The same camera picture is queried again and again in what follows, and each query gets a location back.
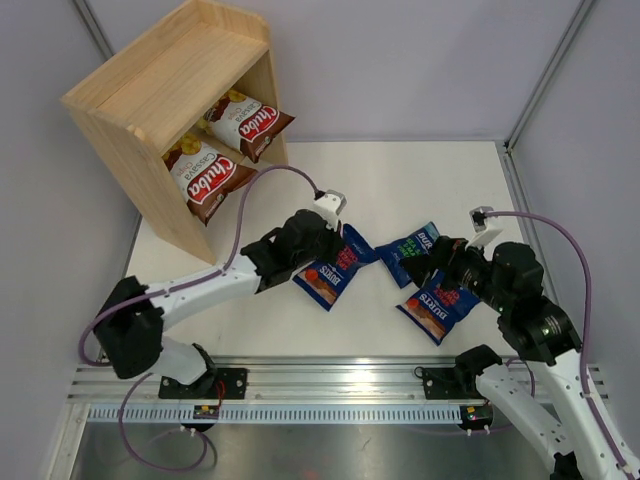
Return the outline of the blue Burts spicy chilli bag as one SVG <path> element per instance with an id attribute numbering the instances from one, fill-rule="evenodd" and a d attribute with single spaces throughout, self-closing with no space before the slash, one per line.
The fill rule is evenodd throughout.
<path id="1" fill-rule="evenodd" d="M 342 235 L 344 247 L 334 263 L 314 261 L 292 279 L 327 312 L 332 309 L 357 272 L 378 260 L 374 248 L 351 224 L 343 226 Z"/>

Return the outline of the brown Chuba cassava chips bag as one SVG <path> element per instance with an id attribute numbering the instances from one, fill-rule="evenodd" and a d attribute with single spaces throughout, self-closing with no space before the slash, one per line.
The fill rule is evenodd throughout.
<path id="1" fill-rule="evenodd" d="M 190 212 L 207 225 L 226 197 L 248 184 L 257 170 L 240 165 L 192 133 L 162 159 Z"/>

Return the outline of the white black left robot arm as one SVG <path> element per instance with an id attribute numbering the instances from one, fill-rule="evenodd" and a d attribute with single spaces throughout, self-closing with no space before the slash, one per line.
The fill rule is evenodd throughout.
<path id="1" fill-rule="evenodd" d="M 195 398 L 206 397 L 218 380 L 214 361 L 199 344 L 177 342 L 166 331 L 226 301 L 279 286 L 316 260 L 332 262 L 343 246 L 339 228 L 311 210 L 299 210 L 223 266 L 155 285 L 134 276 L 120 280 L 93 334 L 119 379 L 160 375 Z"/>

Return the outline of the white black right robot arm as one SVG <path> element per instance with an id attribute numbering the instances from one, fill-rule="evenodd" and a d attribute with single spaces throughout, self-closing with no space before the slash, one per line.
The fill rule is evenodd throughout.
<path id="1" fill-rule="evenodd" d="M 491 259 L 464 239 L 439 237 L 428 254 L 401 262 L 423 287 L 442 274 L 445 289 L 462 287 L 498 314 L 504 340 L 530 369 L 554 407 L 548 412 L 511 376 L 488 346 L 455 359 L 454 384 L 497 407 L 542 459 L 552 479 L 636 479 L 639 459 L 612 424 L 591 375 L 584 345 L 566 313 L 542 293 L 543 267 L 533 250 L 499 244 Z"/>

